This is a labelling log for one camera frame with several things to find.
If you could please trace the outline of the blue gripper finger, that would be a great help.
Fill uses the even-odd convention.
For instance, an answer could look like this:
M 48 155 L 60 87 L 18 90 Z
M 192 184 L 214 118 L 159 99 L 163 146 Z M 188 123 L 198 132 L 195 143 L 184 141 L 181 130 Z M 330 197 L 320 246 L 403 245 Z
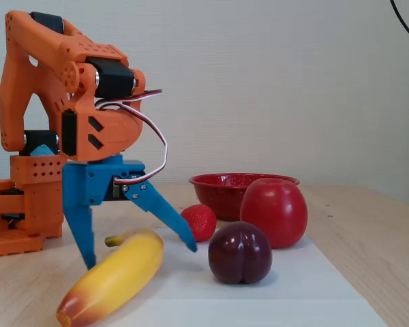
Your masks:
M 142 178 L 115 179 L 121 186 L 123 195 L 143 211 L 152 213 L 175 232 L 192 252 L 197 252 L 197 244 L 192 231 L 182 216 L 165 200 L 157 189 Z
M 91 207 L 65 206 L 63 211 L 85 266 L 91 270 L 96 265 Z

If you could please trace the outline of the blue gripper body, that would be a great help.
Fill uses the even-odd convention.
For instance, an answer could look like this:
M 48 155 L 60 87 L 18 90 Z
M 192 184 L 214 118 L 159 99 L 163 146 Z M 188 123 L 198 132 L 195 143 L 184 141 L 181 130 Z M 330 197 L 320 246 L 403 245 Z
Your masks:
M 122 155 L 88 163 L 67 163 L 62 171 L 63 205 L 92 206 L 104 201 L 126 201 L 113 179 L 130 179 L 142 176 L 144 172 L 143 162 L 124 160 Z

